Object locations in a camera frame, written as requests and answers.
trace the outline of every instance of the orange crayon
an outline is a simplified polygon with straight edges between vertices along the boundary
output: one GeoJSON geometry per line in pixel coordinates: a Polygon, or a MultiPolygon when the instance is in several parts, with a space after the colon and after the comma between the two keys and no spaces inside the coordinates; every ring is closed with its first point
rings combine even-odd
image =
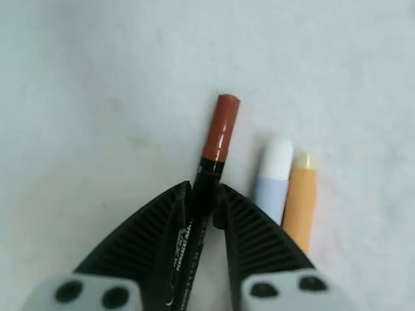
{"type": "Polygon", "coordinates": [[[300,155],[293,164],[282,221],[283,230],[307,253],[316,206],[316,167],[310,154],[300,155]]]}

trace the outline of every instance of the black circular hole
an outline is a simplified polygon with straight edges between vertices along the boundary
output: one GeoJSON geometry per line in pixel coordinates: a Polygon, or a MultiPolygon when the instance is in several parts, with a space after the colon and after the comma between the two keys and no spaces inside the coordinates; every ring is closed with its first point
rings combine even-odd
{"type": "Polygon", "coordinates": [[[313,276],[302,277],[298,286],[301,290],[309,292],[322,292],[327,290],[327,285],[325,282],[323,282],[318,277],[313,276]]]}
{"type": "Polygon", "coordinates": [[[123,287],[113,287],[107,290],[102,297],[102,305],[107,309],[117,309],[128,301],[130,293],[123,287]]]}
{"type": "Polygon", "coordinates": [[[80,281],[69,281],[62,284],[55,293],[55,299],[59,303],[70,303],[79,297],[82,292],[82,283],[80,281]]]}
{"type": "Polygon", "coordinates": [[[278,291],[269,283],[255,283],[251,288],[251,295],[258,298],[277,297],[278,291]]]}

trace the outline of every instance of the white table surface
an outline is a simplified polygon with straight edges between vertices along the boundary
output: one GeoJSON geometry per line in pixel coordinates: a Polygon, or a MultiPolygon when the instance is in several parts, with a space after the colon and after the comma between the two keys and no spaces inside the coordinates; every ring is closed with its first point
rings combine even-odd
{"type": "MultiPolygon", "coordinates": [[[[310,258],[362,310],[415,308],[411,0],[32,0],[0,5],[0,305],[71,271],[192,180],[218,93],[242,100],[223,182],[261,138],[319,168],[310,258]]],[[[229,310],[212,229],[190,311],[229,310]]]]}

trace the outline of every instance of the yellow crayon tip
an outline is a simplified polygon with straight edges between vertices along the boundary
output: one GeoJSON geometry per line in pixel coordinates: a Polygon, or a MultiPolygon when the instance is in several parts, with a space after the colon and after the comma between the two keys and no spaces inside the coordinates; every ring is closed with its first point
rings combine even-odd
{"type": "Polygon", "coordinates": [[[315,170],[316,163],[311,154],[304,153],[304,154],[300,154],[300,156],[295,159],[294,167],[300,168],[303,170],[315,170]]]}

